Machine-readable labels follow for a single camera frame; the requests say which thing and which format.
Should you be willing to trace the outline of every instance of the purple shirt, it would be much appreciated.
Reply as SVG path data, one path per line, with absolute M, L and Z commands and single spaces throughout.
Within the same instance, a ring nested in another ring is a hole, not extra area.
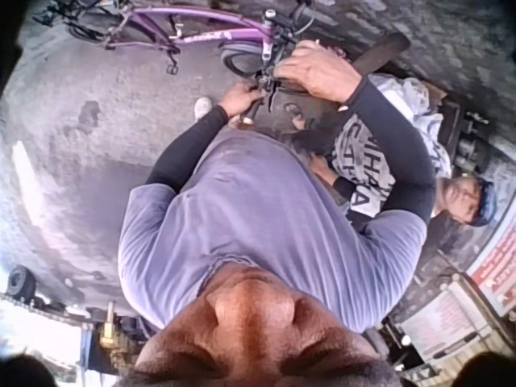
M 414 274 L 427 226 L 404 210 L 357 233 L 283 144 L 225 131 L 184 189 L 131 192 L 119 247 L 130 304 L 163 328 L 226 262 L 268 270 L 316 297 L 355 332 L 380 322 Z

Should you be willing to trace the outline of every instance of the man's left hand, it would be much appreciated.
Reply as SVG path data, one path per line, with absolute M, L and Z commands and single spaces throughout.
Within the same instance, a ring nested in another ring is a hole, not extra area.
M 242 114 L 254 101 L 263 97 L 262 92 L 255 87 L 252 81 L 239 81 L 226 93 L 219 105 L 230 119 Z

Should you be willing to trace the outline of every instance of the red sign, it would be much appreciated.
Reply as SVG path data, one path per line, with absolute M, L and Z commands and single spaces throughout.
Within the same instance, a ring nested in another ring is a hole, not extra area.
M 495 233 L 493 243 L 488 243 L 493 246 L 491 251 L 468 270 L 499 316 L 516 306 L 516 221 L 511 213 L 507 216 L 512 218 Z

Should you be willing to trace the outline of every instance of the baseball cap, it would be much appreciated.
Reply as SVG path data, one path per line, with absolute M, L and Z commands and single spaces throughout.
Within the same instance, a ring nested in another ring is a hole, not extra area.
M 469 224 L 474 227 L 482 227 L 489 224 L 497 212 L 497 193 L 491 181 L 481 177 L 477 177 L 476 180 L 481 188 L 481 200 L 476 217 Z

